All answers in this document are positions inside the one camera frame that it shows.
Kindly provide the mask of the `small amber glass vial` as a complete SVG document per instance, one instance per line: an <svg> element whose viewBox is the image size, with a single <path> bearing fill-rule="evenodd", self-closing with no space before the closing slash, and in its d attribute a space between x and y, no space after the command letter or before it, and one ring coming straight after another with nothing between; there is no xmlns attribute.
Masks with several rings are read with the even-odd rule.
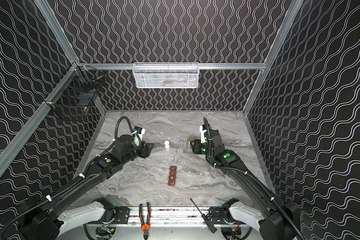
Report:
<svg viewBox="0 0 360 240"><path fill-rule="evenodd" d="M192 142L193 140L194 140L194 139L193 139L192 137L189 137L189 138L187 139L186 149L187 149L188 151L192 151L191 142Z"/></svg>

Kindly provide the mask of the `white pill bottle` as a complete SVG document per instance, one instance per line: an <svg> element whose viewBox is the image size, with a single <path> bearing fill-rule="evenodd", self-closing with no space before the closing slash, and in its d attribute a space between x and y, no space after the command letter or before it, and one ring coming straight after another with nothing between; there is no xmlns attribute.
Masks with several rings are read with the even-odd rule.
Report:
<svg viewBox="0 0 360 240"><path fill-rule="evenodd" d="M169 141L165 141L164 142L165 145L165 149L169 149L170 148L170 142Z"/></svg>

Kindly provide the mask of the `brown pill organizer box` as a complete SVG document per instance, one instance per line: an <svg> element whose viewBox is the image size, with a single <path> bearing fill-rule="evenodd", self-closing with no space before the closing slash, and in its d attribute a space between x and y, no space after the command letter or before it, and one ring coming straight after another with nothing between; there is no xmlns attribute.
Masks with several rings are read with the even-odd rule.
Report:
<svg viewBox="0 0 360 240"><path fill-rule="evenodd" d="M176 185L177 167L170 166L168 186L174 187Z"/></svg>

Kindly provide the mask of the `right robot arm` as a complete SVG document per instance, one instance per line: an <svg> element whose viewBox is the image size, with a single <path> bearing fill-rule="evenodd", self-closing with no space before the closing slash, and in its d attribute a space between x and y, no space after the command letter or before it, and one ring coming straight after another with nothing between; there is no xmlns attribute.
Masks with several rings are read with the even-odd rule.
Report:
<svg viewBox="0 0 360 240"><path fill-rule="evenodd" d="M203 121L201 138L190 143L193 153L204 155L210 166L233 179L255 204L254 207L239 201L231 204L228 208L231 220L247 224L264 240L304 240L297 205L282 200L266 187L234 151L226 149L219 131L212 129L207 118Z"/></svg>

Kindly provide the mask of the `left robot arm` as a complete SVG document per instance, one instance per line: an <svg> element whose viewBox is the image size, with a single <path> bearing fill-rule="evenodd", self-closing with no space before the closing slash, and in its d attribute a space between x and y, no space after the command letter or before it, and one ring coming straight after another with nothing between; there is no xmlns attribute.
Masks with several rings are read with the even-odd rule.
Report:
<svg viewBox="0 0 360 240"><path fill-rule="evenodd" d="M67 207L90 189L121 171L126 163L136 158L149 157L154 144L142 140L145 130L129 124L130 134L119 136L122 120L130 122L126 116L119 118L112 144L106 150L90 160L84 171L69 183L33 204L27 204L24 211L0 231L0 240L7 237L6 231L13 224L18 225L19 232L26 240L56 239L63 227L63 221L58 218Z"/></svg>

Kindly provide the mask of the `black screwdriver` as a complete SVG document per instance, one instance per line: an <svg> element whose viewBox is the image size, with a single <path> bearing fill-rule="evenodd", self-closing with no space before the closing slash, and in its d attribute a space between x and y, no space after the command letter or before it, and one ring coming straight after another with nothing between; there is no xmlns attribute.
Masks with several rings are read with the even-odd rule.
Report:
<svg viewBox="0 0 360 240"><path fill-rule="evenodd" d="M201 214L202 219L204 220L204 223L206 224L206 226L209 228L209 230L214 234L217 232L217 228L215 227L215 225L212 223L212 221L199 209L199 207L196 205L196 203L192 200L192 198L190 198L190 201L193 203L193 205L196 207L196 209L199 211L199 213Z"/></svg>

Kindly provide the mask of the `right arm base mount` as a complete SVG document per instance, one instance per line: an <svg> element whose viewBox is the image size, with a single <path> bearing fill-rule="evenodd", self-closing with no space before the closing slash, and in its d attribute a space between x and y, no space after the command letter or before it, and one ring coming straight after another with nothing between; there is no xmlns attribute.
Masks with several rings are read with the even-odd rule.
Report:
<svg viewBox="0 0 360 240"><path fill-rule="evenodd" d="M237 220L234 220L227 208L210 207L206 216L213 224L218 225L235 225Z"/></svg>

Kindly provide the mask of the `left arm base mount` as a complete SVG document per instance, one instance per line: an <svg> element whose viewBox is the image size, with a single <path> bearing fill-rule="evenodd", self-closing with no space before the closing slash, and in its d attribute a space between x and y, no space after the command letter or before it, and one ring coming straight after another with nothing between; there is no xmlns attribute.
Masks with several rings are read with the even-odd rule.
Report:
<svg viewBox="0 0 360 240"><path fill-rule="evenodd" d="M128 207L115 207L113 209L106 209L104 215L100 218L100 220L92 221L89 222L88 224L125 225L128 223L130 217L130 211L131 210Z"/></svg>

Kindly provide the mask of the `orange handled pliers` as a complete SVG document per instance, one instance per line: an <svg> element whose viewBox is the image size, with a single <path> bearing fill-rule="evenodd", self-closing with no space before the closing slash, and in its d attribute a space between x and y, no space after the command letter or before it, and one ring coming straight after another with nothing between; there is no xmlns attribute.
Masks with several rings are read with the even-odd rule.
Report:
<svg viewBox="0 0 360 240"><path fill-rule="evenodd" d="M143 238L144 240L148 240L149 238L149 229L151 227L151 205L149 202L147 202L147 217L146 220L144 220L144 211L143 211L143 205L139 205L139 219L141 222L141 230L143 231Z"/></svg>

